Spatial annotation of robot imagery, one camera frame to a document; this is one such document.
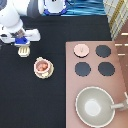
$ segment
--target handle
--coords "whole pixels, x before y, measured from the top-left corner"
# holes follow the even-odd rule
[[[124,95],[125,95],[126,99],[128,99],[128,94],[127,94],[127,92],[124,92]]]
[[[40,61],[40,60],[43,60],[43,58],[42,57],[38,57],[36,60]]]
[[[47,77],[47,76],[48,76],[48,72],[42,73],[42,77]]]

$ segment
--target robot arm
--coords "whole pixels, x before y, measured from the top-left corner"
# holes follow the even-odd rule
[[[23,37],[25,30],[20,15],[37,18],[44,11],[43,0],[0,0],[0,24],[4,31]]]
[[[37,18],[43,11],[43,0],[0,0],[0,39],[4,43],[15,42],[18,47],[29,46],[30,41],[39,41],[39,31],[25,31],[20,16]]]

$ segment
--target black cloth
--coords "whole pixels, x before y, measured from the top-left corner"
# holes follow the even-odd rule
[[[26,28],[38,28],[27,58],[18,48],[0,50],[0,128],[66,128],[66,41],[111,41],[107,16],[22,17]],[[54,65],[48,79],[34,73],[36,58]]]

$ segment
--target bowl rim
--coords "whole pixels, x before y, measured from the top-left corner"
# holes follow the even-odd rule
[[[87,125],[90,126],[90,127],[94,127],[94,128],[96,128],[96,127],[99,127],[99,128],[100,128],[100,127],[105,127],[105,126],[107,126],[108,124],[110,124],[111,121],[114,119],[114,116],[115,116],[115,109],[113,110],[113,114],[112,114],[110,120],[109,120],[108,122],[106,122],[105,124],[103,124],[103,125],[98,125],[98,126],[96,126],[96,125],[91,125],[91,124],[87,123],[87,122],[81,117],[81,115],[79,114],[79,111],[78,111],[78,108],[77,108],[77,102],[78,102],[79,96],[80,96],[85,90],[88,90],[88,89],[99,89],[99,90],[101,90],[102,92],[104,92],[104,93],[106,93],[106,94],[108,95],[108,97],[110,98],[112,104],[114,104],[114,101],[113,101],[112,97],[111,97],[110,94],[109,94],[107,91],[105,91],[104,89],[102,89],[102,88],[100,88],[100,87],[95,87],[95,86],[86,87],[86,88],[82,89],[82,90],[78,93],[78,95],[77,95],[77,97],[76,97],[75,108],[76,108],[77,115],[79,116],[79,118],[80,118],[85,124],[87,124]]]

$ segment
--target white object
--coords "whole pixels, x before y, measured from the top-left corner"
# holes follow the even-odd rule
[[[96,100],[91,99],[85,103],[85,111],[90,116],[97,116],[101,111],[101,107]]]
[[[30,48],[28,46],[22,46],[19,48],[18,54],[21,57],[28,57],[30,54]]]
[[[121,33],[122,36],[128,36],[128,33]]]
[[[65,0],[45,0],[45,9],[50,13],[60,13],[65,8]]]
[[[74,53],[79,57],[85,57],[89,54],[89,48],[85,44],[77,44],[74,47]]]
[[[76,112],[78,117],[87,125],[100,128],[105,127],[114,118],[115,110],[112,97],[99,87],[87,87],[80,91],[76,98]]]

